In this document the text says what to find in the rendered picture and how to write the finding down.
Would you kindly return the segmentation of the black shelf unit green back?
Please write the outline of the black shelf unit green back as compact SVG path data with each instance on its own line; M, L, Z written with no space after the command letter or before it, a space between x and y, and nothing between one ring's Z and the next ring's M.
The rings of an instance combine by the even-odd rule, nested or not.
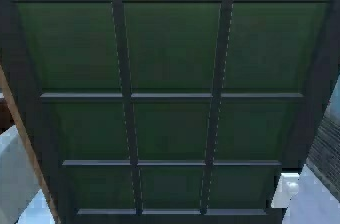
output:
M55 224L282 224L340 0L0 0L0 86Z

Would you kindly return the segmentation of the white rounded object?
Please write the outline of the white rounded object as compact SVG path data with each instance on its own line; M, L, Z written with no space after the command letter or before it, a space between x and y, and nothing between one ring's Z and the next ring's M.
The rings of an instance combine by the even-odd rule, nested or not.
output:
M40 190L15 125L0 134L0 224L15 224Z

